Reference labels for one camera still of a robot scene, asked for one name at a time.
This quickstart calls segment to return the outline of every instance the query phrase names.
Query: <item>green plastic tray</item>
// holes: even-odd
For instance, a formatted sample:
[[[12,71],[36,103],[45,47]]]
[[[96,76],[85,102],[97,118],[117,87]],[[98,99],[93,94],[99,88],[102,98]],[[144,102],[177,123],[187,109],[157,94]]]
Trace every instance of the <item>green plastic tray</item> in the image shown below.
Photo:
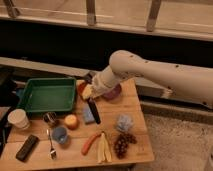
[[[17,108],[27,113],[70,112],[75,102],[75,78],[29,79]]]

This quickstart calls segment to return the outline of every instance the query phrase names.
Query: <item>grapes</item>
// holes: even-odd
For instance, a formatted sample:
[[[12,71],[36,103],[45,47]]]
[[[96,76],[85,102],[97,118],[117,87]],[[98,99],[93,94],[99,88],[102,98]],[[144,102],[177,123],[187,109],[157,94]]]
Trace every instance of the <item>grapes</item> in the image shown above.
[[[119,159],[125,157],[129,143],[136,144],[136,137],[130,133],[121,133],[114,143],[114,151]]]

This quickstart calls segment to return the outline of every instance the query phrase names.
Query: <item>wooden table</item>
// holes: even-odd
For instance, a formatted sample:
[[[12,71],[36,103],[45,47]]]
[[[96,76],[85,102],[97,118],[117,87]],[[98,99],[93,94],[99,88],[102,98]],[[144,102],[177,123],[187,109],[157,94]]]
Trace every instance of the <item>wooden table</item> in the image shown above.
[[[31,119],[31,127],[27,131],[19,131],[12,128],[4,151],[0,159],[1,170],[42,170],[54,168],[73,168],[103,165],[120,165],[150,162],[154,160],[152,147],[144,121],[143,113],[137,96],[134,80],[128,80],[122,83],[122,94],[112,101],[105,101],[102,98],[96,100],[96,105],[100,113],[102,123],[100,125],[85,125],[82,118],[82,109],[86,105],[79,97],[73,113],[77,114],[80,125],[77,130],[68,130],[70,142],[60,146],[53,142],[57,151],[57,159],[52,160],[50,157],[50,142],[46,135],[48,126],[40,118]],[[134,125],[130,132],[137,138],[137,144],[131,144],[128,148],[127,156],[124,159],[118,159],[113,150],[113,142],[119,132],[115,129],[115,124],[120,114],[128,114],[132,117]],[[105,131],[108,136],[112,162],[98,164],[97,146],[98,140],[90,148],[88,154],[81,154],[81,147],[89,136],[98,131]],[[15,159],[17,151],[23,142],[30,135],[34,134],[39,137],[40,141],[32,152],[29,159],[23,163]]]

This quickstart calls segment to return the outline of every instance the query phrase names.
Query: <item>fork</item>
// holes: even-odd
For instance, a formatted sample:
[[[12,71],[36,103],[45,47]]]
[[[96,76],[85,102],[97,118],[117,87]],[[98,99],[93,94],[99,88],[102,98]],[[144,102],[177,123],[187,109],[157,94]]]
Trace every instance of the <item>fork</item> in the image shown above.
[[[50,136],[50,130],[49,129],[47,129],[47,136],[48,136],[48,139],[50,140],[50,155],[51,155],[51,158],[55,159],[56,158],[56,150],[53,148],[52,139],[51,139],[51,136]]]

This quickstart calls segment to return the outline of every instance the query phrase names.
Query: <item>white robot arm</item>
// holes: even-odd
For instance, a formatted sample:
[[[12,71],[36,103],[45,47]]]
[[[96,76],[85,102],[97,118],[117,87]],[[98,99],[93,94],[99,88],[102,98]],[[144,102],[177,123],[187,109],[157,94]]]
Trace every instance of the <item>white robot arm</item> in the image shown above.
[[[118,83],[135,76],[213,108],[213,69],[148,61],[124,50],[114,52],[109,66],[93,77],[94,96],[109,92]]]

